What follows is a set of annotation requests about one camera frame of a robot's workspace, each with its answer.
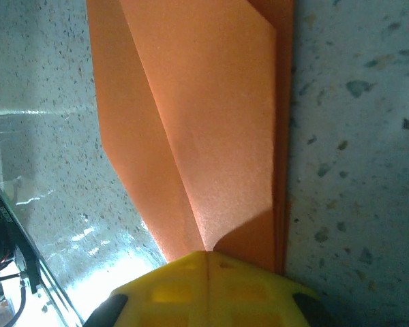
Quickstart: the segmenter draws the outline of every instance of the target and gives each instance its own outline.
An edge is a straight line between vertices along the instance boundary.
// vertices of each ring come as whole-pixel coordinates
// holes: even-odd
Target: orange paper
[[[167,260],[281,273],[289,0],[88,0],[102,144]]]

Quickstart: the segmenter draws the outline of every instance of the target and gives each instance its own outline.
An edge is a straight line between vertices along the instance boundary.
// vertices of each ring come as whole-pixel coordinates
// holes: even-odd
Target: speckled concrete floor
[[[296,5],[288,276],[341,326],[409,326],[409,0]],[[0,1],[0,182],[84,317],[163,263],[92,77],[83,0]]]

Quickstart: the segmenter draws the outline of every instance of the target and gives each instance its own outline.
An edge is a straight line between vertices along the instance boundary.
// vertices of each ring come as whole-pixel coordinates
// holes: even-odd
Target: black rubber piece
[[[87,322],[83,324],[83,327],[114,327],[127,300],[127,295],[117,294],[111,296],[94,310]]]
[[[294,294],[292,297],[310,327],[337,327],[332,316],[319,300],[303,293]]]

